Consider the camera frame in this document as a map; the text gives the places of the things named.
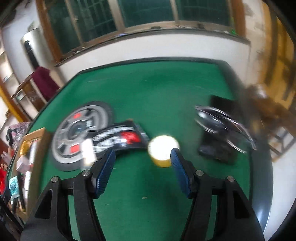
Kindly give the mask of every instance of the wooden chair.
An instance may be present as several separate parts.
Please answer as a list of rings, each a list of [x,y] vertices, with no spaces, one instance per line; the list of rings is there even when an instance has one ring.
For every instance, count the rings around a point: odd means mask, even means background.
[[[40,98],[39,94],[36,92],[36,90],[33,88],[30,80],[31,75],[29,75],[25,80],[18,86],[16,92],[10,97],[11,99],[14,99],[20,90],[23,90],[26,94],[26,96],[29,98],[32,105],[37,109],[39,112],[45,105],[43,100]]]
[[[276,161],[296,143],[296,116],[291,110],[276,103],[269,96],[259,96],[257,87],[248,88],[248,94],[257,107],[267,131],[272,160]]]

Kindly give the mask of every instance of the red cloth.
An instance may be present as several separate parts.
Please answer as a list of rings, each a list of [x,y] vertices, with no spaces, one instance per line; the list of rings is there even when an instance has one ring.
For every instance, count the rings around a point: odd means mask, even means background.
[[[46,101],[49,101],[59,89],[59,86],[49,76],[49,72],[49,69],[38,67],[36,71],[31,74],[35,84]]]
[[[6,171],[0,169],[0,194],[1,195],[5,191],[5,178],[6,178]]]

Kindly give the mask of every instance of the shelf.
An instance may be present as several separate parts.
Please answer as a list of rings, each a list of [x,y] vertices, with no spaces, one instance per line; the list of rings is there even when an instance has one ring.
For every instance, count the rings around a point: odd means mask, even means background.
[[[0,133],[4,130],[4,128],[6,127],[6,123],[7,123],[7,121],[9,120],[9,118],[12,116],[12,114],[10,113],[7,117],[6,117],[6,119],[5,119],[5,121],[4,121],[4,123],[3,123],[3,125],[1,126],[1,128],[0,128]]]
[[[12,73],[6,80],[5,80],[5,82],[3,82],[3,83],[6,83],[9,79],[10,79],[10,77],[11,76],[13,76],[14,75],[14,73]]]
[[[21,89],[17,93],[15,99],[17,100],[18,103],[20,103],[24,99],[25,96],[26,96],[25,92],[23,91],[23,89]]]
[[[0,58],[1,58],[1,56],[4,55],[4,54],[5,54],[5,50],[0,54]]]

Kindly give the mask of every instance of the metal screw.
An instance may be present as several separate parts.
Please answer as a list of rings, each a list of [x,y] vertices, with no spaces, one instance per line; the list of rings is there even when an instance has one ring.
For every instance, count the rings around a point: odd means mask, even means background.
[[[82,175],[86,177],[86,176],[88,176],[90,173],[91,173],[90,170],[84,170],[84,171],[82,172]]]
[[[52,177],[50,180],[52,183],[56,183],[59,180],[59,177]]]
[[[202,176],[204,172],[202,170],[196,170],[195,174],[198,176]]]
[[[235,181],[234,177],[232,177],[232,176],[228,176],[227,177],[227,180],[230,181],[230,182],[232,182],[232,183]]]

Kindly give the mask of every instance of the yellow tape roll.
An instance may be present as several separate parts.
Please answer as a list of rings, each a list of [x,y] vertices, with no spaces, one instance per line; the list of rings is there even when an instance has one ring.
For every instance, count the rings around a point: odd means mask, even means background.
[[[148,153],[155,165],[170,167],[170,152],[173,148],[180,148],[177,140],[171,136],[154,137],[148,144]]]
[[[26,155],[28,150],[29,150],[29,142],[28,141],[24,141],[20,147],[20,156]]]

